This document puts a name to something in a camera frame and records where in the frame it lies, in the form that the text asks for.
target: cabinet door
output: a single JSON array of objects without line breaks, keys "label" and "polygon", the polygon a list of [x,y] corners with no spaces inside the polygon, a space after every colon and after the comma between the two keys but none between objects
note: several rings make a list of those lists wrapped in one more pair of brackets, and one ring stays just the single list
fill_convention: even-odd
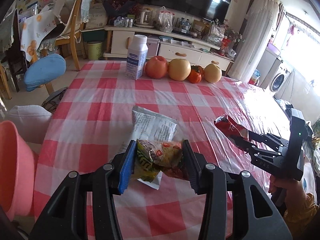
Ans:
[{"label": "cabinet door", "polygon": [[198,65],[201,54],[201,52],[191,49],[160,44],[159,56],[164,57],[168,61],[174,58],[183,58],[188,60],[192,65]]},{"label": "cabinet door", "polygon": [[111,53],[112,54],[128,54],[128,45],[132,41],[134,32],[113,31]]},{"label": "cabinet door", "polygon": [[230,64],[230,61],[228,61],[222,57],[217,57],[213,54],[202,53],[199,65],[206,67],[207,65],[209,65],[211,63],[211,61],[219,62],[218,67],[224,71],[226,71],[226,69],[228,68],[228,66]]}]

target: screw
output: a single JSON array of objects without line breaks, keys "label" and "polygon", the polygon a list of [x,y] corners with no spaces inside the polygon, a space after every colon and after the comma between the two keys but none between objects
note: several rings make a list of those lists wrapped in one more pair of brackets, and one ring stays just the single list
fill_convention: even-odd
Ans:
[{"label": "screw", "polygon": [[103,169],[105,171],[110,171],[112,168],[113,168],[113,165],[110,164],[110,163],[107,163],[107,164],[103,165]]},{"label": "screw", "polygon": [[69,172],[68,176],[69,176],[69,178],[73,179],[73,178],[75,178],[77,176],[77,172],[76,171],[71,171],[71,172]]},{"label": "screw", "polygon": [[208,169],[208,170],[214,170],[216,168],[216,166],[212,163],[207,163],[205,165],[205,167]]},{"label": "screw", "polygon": [[243,171],[243,172],[241,172],[241,175],[242,175],[243,177],[245,177],[245,178],[248,178],[248,177],[250,177],[250,172],[248,172],[248,171]]}]

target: bottle cap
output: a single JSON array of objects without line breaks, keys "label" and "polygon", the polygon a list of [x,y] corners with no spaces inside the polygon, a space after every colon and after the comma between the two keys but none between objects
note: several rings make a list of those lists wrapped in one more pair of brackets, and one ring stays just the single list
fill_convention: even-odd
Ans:
[{"label": "bottle cap", "polygon": [[137,34],[137,35],[133,36],[132,43],[135,43],[135,44],[146,44],[147,43],[147,39],[148,39],[147,36]]}]

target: plastic table cover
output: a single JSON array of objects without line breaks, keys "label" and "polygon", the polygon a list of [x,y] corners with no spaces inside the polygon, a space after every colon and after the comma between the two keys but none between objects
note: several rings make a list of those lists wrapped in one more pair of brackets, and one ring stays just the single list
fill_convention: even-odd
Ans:
[{"label": "plastic table cover", "polygon": [[[168,77],[125,77],[124,61],[91,61],[73,80],[49,125],[39,156],[34,191],[35,217],[72,170],[93,172],[113,158],[133,128],[134,105],[177,119],[174,141],[188,139],[193,150],[224,171],[249,171],[265,192],[269,174],[250,164],[213,124],[223,114],[257,133],[289,139],[289,121],[263,89],[222,77],[215,84],[191,84]],[[228,194],[227,234],[232,232]],[[205,195],[188,181],[162,176],[159,190],[131,180],[115,206],[124,239],[198,239]],[[87,231],[94,239],[92,196],[87,202]]]}]

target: white curtain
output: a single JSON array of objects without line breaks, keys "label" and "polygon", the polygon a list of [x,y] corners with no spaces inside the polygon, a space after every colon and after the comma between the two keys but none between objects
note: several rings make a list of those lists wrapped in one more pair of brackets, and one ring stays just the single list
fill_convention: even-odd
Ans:
[{"label": "white curtain", "polygon": [[254,0],[248,12],[248,23],[244,30],[245,42],[239,44],[239,54],[228,75],[248,82],[260,62],[263,52],[276,29],[279,0]]}]

